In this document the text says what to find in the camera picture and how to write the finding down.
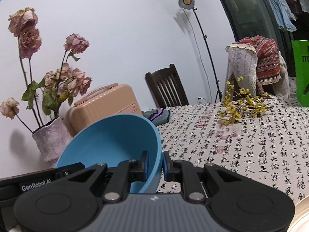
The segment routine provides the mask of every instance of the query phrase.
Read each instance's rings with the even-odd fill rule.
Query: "green paper bag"
[[[292,40],[296,69],[296,97],[299,103],[309,106],[309,41]]]

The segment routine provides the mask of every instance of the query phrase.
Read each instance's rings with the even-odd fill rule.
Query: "beige round container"
[[[309,232],[309,196],[295,206],[295,215],[287,232]]]

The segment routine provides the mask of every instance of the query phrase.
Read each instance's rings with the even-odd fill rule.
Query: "white wall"
[[[219,0],[197,2],[223,88],[227,63],[224,47],[233,42],[231,28]],[[209,99],[191,30],[180,14],[177,0],[1,0],[0,101],[9,97],[19,100],[25,90],[17,39],[7,29],[8,15],[24,7],[34,7],[39,17],[37,27],[42,46],[31,60],[36,80],[60,66],[66,36],[79,33],[89,41],[90,47],[78,55],[81,60],[70,61],[70,64],[92,77],[90,89],[114,82],[127,83],[133,88],[140,107],[147,110],[155,105],[144,80],[145,73],[175,63],[189,102],[195,104],[197,97]],[[197,24],[192,15],[189,16],[214,97],[216,88],[208,55]],[[20,117],[31,129],[36,129],[32,113],[25,109],[25,102],[20,103],[20,108]],[[64,103],[62,113],[67,109]],[[47,167],[40,161],[30,132],[18,119],[0,118],[0,142],[0,177]]]

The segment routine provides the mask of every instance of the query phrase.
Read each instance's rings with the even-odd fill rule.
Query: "blue bowl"
[[[161,178],[162,147],[157,128],[145,117],[117,114],[103,118],[80,131],[66,146],[56,167],[81,162],[85,167],[105,162],[115,167],[139,159],[148,151],[148,180],[131,184],[131,193],[155,193]]]

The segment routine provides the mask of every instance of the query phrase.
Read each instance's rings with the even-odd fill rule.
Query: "chair backrest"
[[[174,64],[169,68],[148,72],[145,80],[154,97],[157,107],[189,105]]]

